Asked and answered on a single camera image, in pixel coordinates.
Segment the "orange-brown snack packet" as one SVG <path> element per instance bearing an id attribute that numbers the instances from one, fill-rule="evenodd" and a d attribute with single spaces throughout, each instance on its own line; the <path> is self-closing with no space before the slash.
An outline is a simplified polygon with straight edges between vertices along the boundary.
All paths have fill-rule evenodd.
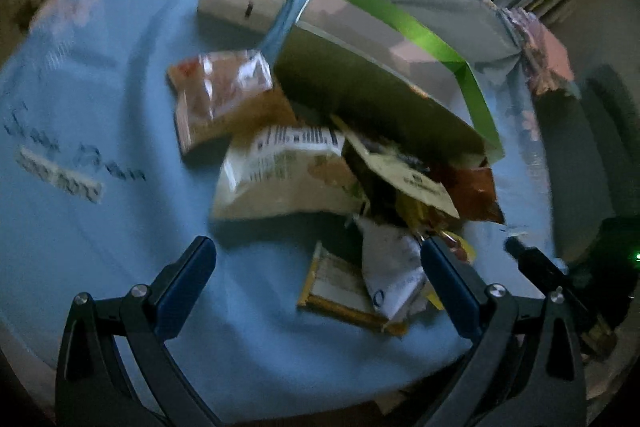
<path id="1" fill-rule="evenodd" d="M 503 225 L 494 175 L 486 160 L 480 167 L 451 166 L 445 187 L 461 220 L 486 221 Z"/>

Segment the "small white grey packet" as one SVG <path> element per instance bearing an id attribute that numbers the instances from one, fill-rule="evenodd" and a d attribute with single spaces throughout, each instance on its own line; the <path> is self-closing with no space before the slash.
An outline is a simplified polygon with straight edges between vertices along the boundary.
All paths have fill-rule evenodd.
<path id="1" fill-rule="evenodd" d="M 406 230 L 357 217 L 362 234 L 361 274 L 375 312 L 386 323 L 405 321 L 427 282 L 421 247 Z"/>

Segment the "dark grey sofa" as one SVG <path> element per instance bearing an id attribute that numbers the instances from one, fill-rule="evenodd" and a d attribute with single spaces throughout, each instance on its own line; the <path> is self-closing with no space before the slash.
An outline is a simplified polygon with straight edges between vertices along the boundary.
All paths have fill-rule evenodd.
<path id="1" fill-rule="evenodd" d="M 556 254 L 574 261 L 604 221 L 639 226 L 639 107 L 601 65 L 574 86 L 535 98 L 551 184 Z"/>

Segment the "yellow dried meat packet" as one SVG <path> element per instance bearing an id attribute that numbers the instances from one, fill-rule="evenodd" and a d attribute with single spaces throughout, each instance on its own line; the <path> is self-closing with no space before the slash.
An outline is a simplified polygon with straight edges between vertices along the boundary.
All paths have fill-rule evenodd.
<path id="1" fill-rule="evenodd" d="M 451 225 L 456 224 L 456 220 L 442 210 L 402 193 L 397 195 L 396 210 L 417 239 L 424 239 L 427 235 L 439 236 L 460 261 L 467 265 L 472 265 L 475 261 L 476 252 L 473 247 L 450 229 Z"/>

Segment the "light blue floral bedsheet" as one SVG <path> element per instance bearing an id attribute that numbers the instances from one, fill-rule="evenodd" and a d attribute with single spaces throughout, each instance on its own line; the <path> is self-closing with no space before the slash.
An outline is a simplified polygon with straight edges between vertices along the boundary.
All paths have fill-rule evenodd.
<path id="1" fill-rule="evenodd" d="M 503 248 L 518 234 L 553 256 L 544 147 L 520 51 L 489 0 L 390 0 L 474 69 L 504 157 L 494 176 L 503 225 L 470 223 L 477 270 L 515 295 L 534 288 Z M 124 295 L 210 236 L 218 263 L 169 350 L 228 423 L 368 401 L 468 350 L 442 312 L 404 337 L 296 306 L 317 243 L 342 219 L 209 221 L 226 142 L 183 157 L 169 64 L 258 38 L 199 20 L 198 0 L 51 0 L 1 71 L 1 348 L 40 407 L 54 402 L 68 309 L 81 291 Z"/>

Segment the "yellow-edged label-back packet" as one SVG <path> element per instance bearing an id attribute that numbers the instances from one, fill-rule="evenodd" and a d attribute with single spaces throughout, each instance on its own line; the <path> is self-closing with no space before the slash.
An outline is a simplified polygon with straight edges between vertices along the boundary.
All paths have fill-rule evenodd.
<path id="1" fill-rule="evenodd" d="M 401 337 L 409 332 L 407 322 L 390 323 L 375 311 L 361 275 L 320 241 L 314 246 L 296 306 L 391 336 Z"/>

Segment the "folded pink floral cloth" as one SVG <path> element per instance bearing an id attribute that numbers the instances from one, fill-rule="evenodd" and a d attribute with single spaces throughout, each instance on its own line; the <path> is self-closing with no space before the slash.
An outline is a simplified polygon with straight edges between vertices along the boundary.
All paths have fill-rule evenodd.
<path id="1" fill-rule="evenodd" d="M 537 98 L 551 92 L 580 99 L 564 44 L 532 12 L 502 9 L 501 16 L 521 48 L 529 91 Z"/>

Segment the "black sesame paste packet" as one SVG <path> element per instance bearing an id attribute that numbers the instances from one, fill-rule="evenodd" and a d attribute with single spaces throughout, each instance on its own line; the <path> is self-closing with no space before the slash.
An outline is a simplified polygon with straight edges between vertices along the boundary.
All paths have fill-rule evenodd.
<path id="1" fill-rule="evenodd" d="M 396 155 L 370 152 L 360 136 L 350 129 L 340 117 L 332 115 L 331 119 L 369 170 L 402 194 L 422 202 L 427 207 L 442 211 L 451 218 L 459 218 L 454 202 L 446 187 L 441 183 L 433 181 L 425 174 L 410 167 Z"/>

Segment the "beige barcode snack bag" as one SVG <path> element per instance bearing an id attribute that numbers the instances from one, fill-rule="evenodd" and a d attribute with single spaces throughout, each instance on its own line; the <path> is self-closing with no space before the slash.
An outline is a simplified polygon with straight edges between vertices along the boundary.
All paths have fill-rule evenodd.
<path id="1" fill-rule="evenodd" d="M 215 220 L 256 220 L 296 212 L 363 215 L 370 202 L 343 156 L 342 132 L 270 126 L 235 135 L 221 165 Z"/>

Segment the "beige clear-window snack bag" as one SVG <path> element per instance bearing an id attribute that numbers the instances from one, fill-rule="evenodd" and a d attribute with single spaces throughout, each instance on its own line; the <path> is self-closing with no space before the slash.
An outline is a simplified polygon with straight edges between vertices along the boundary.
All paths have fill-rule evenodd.
<path id="1" fill-rule="evenodd" d="M 257 50 L 198 54 L 167 69 L 176 92 L 180 152 L 225 135 L 297 119 L 265 57 Z"/>

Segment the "green cardboard box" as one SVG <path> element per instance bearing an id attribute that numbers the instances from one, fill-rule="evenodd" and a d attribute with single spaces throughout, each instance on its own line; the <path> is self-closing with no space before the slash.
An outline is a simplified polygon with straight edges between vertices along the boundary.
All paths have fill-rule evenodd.
<path id="1" fill-rule="evenodd" d="M 288 0 L 273 61 L 287 96 L 464 167 L 504 156 L 471 66 L 387 0 Z"/>

